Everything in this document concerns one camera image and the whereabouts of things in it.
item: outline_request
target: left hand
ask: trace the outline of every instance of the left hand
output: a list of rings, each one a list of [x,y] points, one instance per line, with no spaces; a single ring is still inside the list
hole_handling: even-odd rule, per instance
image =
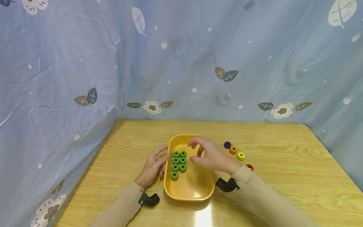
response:
[[[144,168],[134,181],[137,185],[146,189],[154,183],[158,175],[164,175],[165,163],[170,155],[165,154],[162,157],[158,157],[158,154],[166,149],[168,149],[168,145],[161,146],[147,157]]]

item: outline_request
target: yellow tray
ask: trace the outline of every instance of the yellow tray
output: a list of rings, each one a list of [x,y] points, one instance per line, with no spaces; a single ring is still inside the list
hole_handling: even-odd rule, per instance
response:
[[[213,171],[199,166],[189,160],[190,156],[196,156],[199,145],[195,149],[188,147],[190,139],[198,135],[176,135],[169,142],[169,160],[165,166],[164,190],[172,199],[180,201],[203,201],[212,196],[214,192]],[[187,152],[187,170],[178,172],[179,178],[173,181],[170,177],[174,151]]]

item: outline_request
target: yellow bead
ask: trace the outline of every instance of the yellow bead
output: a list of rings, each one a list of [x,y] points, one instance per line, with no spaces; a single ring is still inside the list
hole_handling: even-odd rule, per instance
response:
[[[238,152],[238,154],[237,154],[237,159],[238,160],[241,160],[241,161],[243,161],[243,160],[245,160],[245,154],[244,153],[242,153],[242,152]]]

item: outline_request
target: blue curtain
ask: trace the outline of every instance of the blue curtain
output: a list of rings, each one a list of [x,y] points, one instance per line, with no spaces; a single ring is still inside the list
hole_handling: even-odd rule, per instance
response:
[[[1,226],[56,216],[116,119],[302,123],[363,190],[356,0],[0,0]]]

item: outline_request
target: green bead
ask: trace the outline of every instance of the green bead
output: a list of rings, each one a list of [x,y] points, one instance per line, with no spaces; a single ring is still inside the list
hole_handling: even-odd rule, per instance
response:
[[[178,175],[178,173],[177,173],[177,172],[172,172],[172,173],[171,173],[171,179],[172,179],[173,181],[178,180],[178,177],[179,177],[179,175]]]
[[[185,164],[181,164],[181,165],[179,166],[179,170],[180,170],[182,173],[184,173],[184,172],[187,170],[187,166],[186,166]]]
[[[187,152],[186,151],[181,151],[180,152],[180,157],[186,157],[187,156]]]
[[[174,158],[178,158],[179,156],[180,156],[179,151],[174,151],[174,152],[173,152],[173,157],[174,157]]]
[[[181,164],[185,164],[185,163],[187,163],[187,159],[186,159],[185,157],[182,157],[182,158],[180,159],[180,163],[181,163]]]
[[[173,164],[179,164],[179,159],[178,158],[173,158]]]
[[[174,164],[174,165],[171,167],[171,171],[173,171],[173,172],[178,172],[178,171],[179,171],[179,166],[178,166],[178,164]]]

